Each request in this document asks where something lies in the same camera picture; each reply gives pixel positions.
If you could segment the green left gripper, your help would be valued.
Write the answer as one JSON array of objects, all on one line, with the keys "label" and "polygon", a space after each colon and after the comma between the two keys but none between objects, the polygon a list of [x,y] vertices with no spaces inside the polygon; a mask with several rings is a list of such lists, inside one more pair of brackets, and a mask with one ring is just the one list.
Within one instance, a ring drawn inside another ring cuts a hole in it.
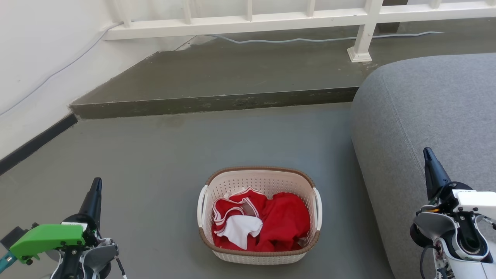
[{"label": "green left gripper", "polygon": [[27,230],[10,246],[10,252],[23,263],[49,250],[92,247],[96,245],[95,233],[100,228],[102,185],[95,177],[85,196],[79,214],[73,214],[60,224],[40,224]]}]

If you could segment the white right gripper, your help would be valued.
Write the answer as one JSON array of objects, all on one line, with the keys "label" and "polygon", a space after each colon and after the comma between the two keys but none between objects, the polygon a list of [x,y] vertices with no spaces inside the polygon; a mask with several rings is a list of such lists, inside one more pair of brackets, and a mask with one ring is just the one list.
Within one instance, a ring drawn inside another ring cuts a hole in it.
[{"label": "white right gripper", "polygon": [[432,212],[467,212],[495,220],[495,192],[478,192],[465,183],[452,181],[431,148],[425,147],[423,156],[427,199],[434,206]]}]

